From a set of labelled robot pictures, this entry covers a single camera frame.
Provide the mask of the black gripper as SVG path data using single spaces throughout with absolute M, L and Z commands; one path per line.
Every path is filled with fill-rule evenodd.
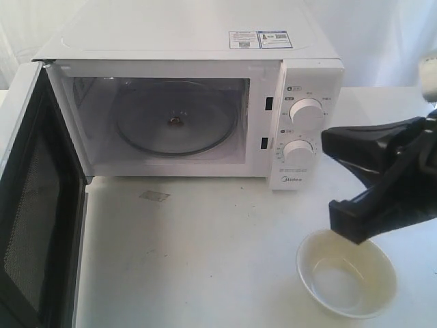
M 351 200 L 329 203 L 330 228 L 338 235 L 360 245 L 436 218 L 436 111 L 389 124 L 328 128 L 322 150 L 368 188 Z M 384 176 L 407 152 L 413 157 L 399 180 L 382 191 Z

